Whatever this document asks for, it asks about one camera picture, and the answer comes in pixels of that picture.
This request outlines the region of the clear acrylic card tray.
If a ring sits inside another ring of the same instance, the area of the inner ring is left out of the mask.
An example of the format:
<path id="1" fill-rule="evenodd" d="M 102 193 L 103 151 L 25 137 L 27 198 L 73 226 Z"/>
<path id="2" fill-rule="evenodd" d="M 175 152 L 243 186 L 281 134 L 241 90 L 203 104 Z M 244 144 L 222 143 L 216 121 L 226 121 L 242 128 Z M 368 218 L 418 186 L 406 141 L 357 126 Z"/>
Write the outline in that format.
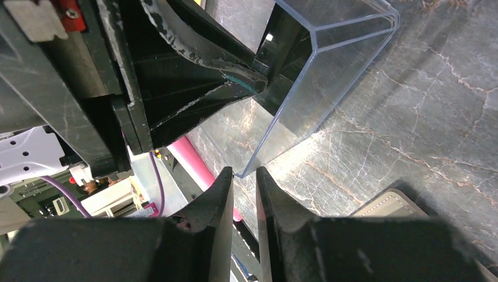
<path id="1" fill-rule="evenodd" d="M 251 97 L 227 106 L 201 126 L 241 178 L 310 137 L 399 27 L 399 12 L 388 1 L 275 4 L 309 31 L 312 46 L 287 97 L 275 115 Z"/>

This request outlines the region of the beige card holder wallet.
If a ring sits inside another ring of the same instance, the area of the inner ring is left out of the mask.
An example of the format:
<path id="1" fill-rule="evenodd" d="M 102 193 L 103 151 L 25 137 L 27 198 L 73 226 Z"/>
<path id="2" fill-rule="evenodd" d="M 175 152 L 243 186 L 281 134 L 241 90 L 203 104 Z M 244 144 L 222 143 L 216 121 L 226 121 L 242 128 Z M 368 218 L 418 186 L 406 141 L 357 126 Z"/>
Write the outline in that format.
<path id="1" fill-rule="evenodd" d="M 374 241 L 358 251 L 368 280 L 497 281 L 456 229 L 399 189 L 384 190 L 351 217 L 383 227 L 372 229 Z"/>

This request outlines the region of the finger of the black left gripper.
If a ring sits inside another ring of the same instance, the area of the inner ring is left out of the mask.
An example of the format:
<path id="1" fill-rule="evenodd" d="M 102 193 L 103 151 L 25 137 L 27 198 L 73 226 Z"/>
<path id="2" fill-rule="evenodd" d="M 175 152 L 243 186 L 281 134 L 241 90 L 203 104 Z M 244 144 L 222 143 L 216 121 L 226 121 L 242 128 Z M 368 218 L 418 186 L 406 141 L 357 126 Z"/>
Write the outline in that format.
<path id="1" fill-rule="evenodd" d="M 207 39 L 113 48 L 125 96 L 114 95 L 114 136 L 135 153 L 168 146 L 227 105 L 261 93 L 267 78 L 250 51 Z"/>
<path id="2" fill-rule="evenodd" d="M 158 34 L 141 62 L 165 76 L 262 76 L 254 52 L 194 1 L 141 1 Z"/>

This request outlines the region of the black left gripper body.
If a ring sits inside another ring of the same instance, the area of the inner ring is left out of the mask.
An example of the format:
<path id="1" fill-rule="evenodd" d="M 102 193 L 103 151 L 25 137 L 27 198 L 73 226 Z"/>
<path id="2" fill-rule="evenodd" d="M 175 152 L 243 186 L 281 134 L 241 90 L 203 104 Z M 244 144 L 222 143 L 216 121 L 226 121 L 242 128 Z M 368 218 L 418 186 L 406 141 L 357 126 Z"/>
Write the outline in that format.
<path id="1" fill-rule="evenodd" d="M 125 96 L 113 48 L 138 1 L 2 1 L 1 133 L 22 149 L 23 174 L 78 167 L 93 177 L 128 171 L 135 153 L 114 136 L 113 97 Z"/>

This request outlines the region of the pink cylindrical marker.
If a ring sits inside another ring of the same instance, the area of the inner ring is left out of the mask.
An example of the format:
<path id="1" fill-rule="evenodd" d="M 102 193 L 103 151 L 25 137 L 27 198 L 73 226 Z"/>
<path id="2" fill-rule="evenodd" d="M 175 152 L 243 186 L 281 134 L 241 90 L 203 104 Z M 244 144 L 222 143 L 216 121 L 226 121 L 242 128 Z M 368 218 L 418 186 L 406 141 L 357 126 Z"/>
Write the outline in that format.
<path id="1" fill-rule="evenodd" d="M 187 136 L 167 146 L 167 149 L 203 192 L 211 187 L 216 178 Z"/>

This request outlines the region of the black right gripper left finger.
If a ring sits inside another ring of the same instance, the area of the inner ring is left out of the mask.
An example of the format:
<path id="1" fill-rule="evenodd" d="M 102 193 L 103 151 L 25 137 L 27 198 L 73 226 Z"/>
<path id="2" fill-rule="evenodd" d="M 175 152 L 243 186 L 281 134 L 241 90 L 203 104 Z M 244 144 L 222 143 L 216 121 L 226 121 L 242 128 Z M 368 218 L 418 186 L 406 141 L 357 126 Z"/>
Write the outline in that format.
<path id="1" fill-rule="evenodd" d="M 1 259 L 1 280 L 151 281 L 165 218 L 31 221 Z"/>

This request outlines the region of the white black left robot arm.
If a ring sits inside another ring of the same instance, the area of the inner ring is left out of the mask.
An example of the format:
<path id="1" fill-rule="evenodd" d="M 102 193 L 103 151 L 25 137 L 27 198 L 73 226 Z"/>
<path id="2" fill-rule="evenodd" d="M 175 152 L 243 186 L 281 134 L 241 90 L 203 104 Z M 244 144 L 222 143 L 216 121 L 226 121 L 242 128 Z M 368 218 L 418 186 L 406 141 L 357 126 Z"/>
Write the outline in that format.
<path id="1" fill-rule="evenodd" d="M 263 92 L 254 57 L 194 1 L 2 1 L 1 185 L 129 170 Z"/>

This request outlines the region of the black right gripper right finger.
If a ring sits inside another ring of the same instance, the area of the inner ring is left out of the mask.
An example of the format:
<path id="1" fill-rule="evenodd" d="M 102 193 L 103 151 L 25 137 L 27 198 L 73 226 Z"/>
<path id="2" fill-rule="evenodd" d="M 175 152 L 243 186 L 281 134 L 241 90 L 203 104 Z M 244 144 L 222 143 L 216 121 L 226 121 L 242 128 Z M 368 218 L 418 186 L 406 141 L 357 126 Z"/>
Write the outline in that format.
<path id="1" fill-rule="evenodd" d="M 382 224 L 320 217 L 281 189 L 268 170 L 256 171 L 261 281 L 372 281 L 358 251 Z"/>

